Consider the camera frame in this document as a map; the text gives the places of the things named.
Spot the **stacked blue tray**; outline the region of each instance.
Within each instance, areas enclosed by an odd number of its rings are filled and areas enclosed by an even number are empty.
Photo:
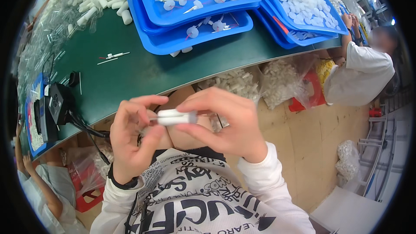
[[[297,45],[307,46],[325,40],[337,38],[338,34],[347,34],[345,24],[341,17],[331,5],[329,0],[324,0],[330,7],[330,14],[338,23],[337,29],[327,26],[314,26],[305,23],[294,23],[284,11],[280,0],[262,0],[259,11],[255,11],[257,16],[262,16],[260,20],[272,34],[275,41],[286,49]]]
[[[253,24],[245,10],[259,8],[261,0],[225,0],[224,3],[199,0],[203,8],[188,13],[184,12],[194,6],[195,0],[187,0],[184,6],[176,2],[170,11],[156,0],[127,1],[144,48],[153,54],[166,55],[212,39],[249,31]],[[216,32],[211,25],[202,24],[197,37],[187,36],[190,27],[197,26],[209,16],[212,22],[222,18],[230,29]]]

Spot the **white long-sleeve shirt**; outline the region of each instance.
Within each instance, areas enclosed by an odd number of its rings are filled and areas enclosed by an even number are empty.
[[[136,188],[121,190],[110,179],[101,213],[90,233],[138,233],[143,201],[148,198],[142,233],[234,234],[307,233],[315,230],[308,214],[292,203],[276,148],[267,143],[258,164],[240,159],[238,168],[250,192],[241,187],[228,164],[169,149],[140,177]]]
[[[346,65],[331,72],[324,84],[325,100],[344,106],[363,106],[383,90],[394,75],[390,55],[349,42]]]

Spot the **black shorts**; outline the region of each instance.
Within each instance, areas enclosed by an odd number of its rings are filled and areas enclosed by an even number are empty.
[[[159,155],[161,155],[163,152],[165,152],[167,149],[160,149],[160,150],[156,150],[155,154],[153,155],[153,159],[152,159],[152,163],[156,162],[156,157],[158,157]],[[190,149],[190,150],[181,150],[182,152],[186,152],[186,153],[190,153],[190,154],[195,154],[195,155],[200,155],[206,158],[212,158],[212,159],[218,159],[221,161],[226,162],[226,159],[224,157],[224,154],[222,153],[217,153],[214,150],[212,150],[209,147],[203,147],[203,148],[197,148],[197,149]]]

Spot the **red plastic stool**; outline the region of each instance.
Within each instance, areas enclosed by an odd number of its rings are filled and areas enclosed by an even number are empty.
[[[310,69],[303,79],[312,83],[313,86],[314,95],[309,97],[309,103],[311,103],[313,107],[325,104],[326,101],[324,94],[322,93],[322,86],[319,82],[319,78],[315,72],[315,69]],[[293,97],[292,101],[293,104],[289,105],[289,110],[291,112],[305,110],[305,107],[302,104],[300,104],[300,102],[297,101],[297,99]]]
[[[369,112],[369,117],[382,117],[382,109],[381,108],[372,108]]]
[[[96,171],[96,169],[95,169],[94,163],[91,163],[88,166],[88,168],[86,170],[83,170],[82,172],[76,171],[73,164],[68,165],[68,172],[70,173],[71,180],[72,180],[72,183],[75,186],[75,191],[76,192],[79,192],[83,188],[84,185],[82,184],[82,181],[91,177],[91,175],[93,175],[93,173],[95,171]],[[96,182],[98,184],[100,182],[105,184],[105,180],[98,173],[96,173],[95,177],[93,179],[90,179],[90,181],[91,182]],[[100,192],[99,196],[96,196],[96,195],[92,194],[92,192],[94,192],[95,190],[99,190],[99,192]],[[83,193],[81,197],[76,199],[75,209],[77,211],[79,211],[79,212],[88,211],[92,207],[94,207],[95,205],[99,204],[104,199],[103,198],[104,187],[101,187],[101,188],[98,188],[98,189],[95,189],[95,190],[87,191],[87,192]],[[84,199],[85,196],[91,197],[91,198],[93,198],[93,200],[90,201],[90,202],[86,202],[86,200]]]

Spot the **sleeve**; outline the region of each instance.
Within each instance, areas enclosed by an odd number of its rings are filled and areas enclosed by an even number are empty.
[[[274,144],[266,142],[268,154],[258,163],[252,164],[240,158],[238,169],[243,173],[248,190],[256,198],[283,215],[298,227],[301,233],[314,234],[309,215],[292,203],[288,186],[282,177],[282,163],[278,160]]]
[[[346,48],[346,68],[364,73],[377,73],[393,68],[393,61],[388,54],[349,42]]]
[[[128,214],[136,198],[136,193],[143,187],[144,181],[142,176],[139,177],[137,186],[129,190],[117,188],[111,179],[107,178],[101,213],[92,222],[90,233],[123,234],[124,223],[127,221]]]

